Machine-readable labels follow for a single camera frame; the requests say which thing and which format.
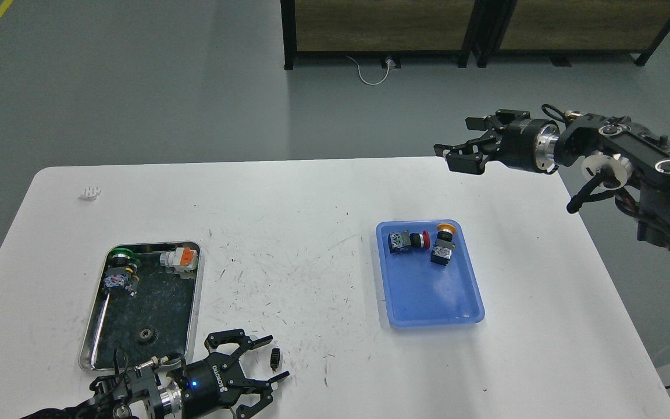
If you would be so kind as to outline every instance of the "blue plastic tray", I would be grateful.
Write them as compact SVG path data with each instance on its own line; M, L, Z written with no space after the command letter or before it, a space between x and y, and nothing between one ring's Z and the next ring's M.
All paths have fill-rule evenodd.
M436 241L436 226L451 223L454 255L448 265L431 262L431 250L411 249L389 253L388 236L396 231L430 234L431 248ZM383 222L377 225L377 243L381 262L386 312L396 327L433 326L436 324L478 323L484 318L482 298L472 271L462 228L454 220Z

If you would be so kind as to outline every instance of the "stainless steel tray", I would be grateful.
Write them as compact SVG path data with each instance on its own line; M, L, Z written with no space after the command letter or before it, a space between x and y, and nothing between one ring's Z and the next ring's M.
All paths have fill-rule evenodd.
M198 268L189 278L181 278L159 265L159 255L176 247L198 252ZM102 273L95 278L95 302L84 336L79 366L86 371L112 369L114 351L120 363L141 363L151 356L180 353L191 358L197 325L197 308L204 255L194 242L122 244L141 261L137 292L105 292ZM156 331L151 343L141 342L143 329Z

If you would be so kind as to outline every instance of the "table surface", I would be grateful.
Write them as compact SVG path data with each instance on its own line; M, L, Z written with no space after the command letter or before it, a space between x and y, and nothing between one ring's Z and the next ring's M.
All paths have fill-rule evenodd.
M77 358L106 252L184 240L205 254L194 359L237 327L283 351L261 419L670 417L568 199L557 175L436 157L45 169L0 249L0 417L89 398ZM486 317L394 329L375 227L433 218L462 226ZM268 378L257 352L245 371Z

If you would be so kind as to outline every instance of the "gear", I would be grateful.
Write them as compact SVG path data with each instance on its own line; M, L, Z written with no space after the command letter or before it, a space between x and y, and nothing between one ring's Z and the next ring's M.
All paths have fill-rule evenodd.
M144 327L138 332L138 342L144 345L153 343L159 336L154 327Z

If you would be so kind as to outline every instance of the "gray floor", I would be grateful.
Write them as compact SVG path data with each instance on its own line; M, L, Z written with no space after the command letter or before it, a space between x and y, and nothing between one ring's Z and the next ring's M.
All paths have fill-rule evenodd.
M404 59L367 87L345 58L285 72L277 2L15 2L0 21L0 245L32 177L53 165L430 155L473 135L466 116L540 116L544 102L670 135L670 34L644 68L572 63ZM571 191L583 184L577 168L561 175ZM644 345L669 363L670 254L636 242L611 203L582 215Z

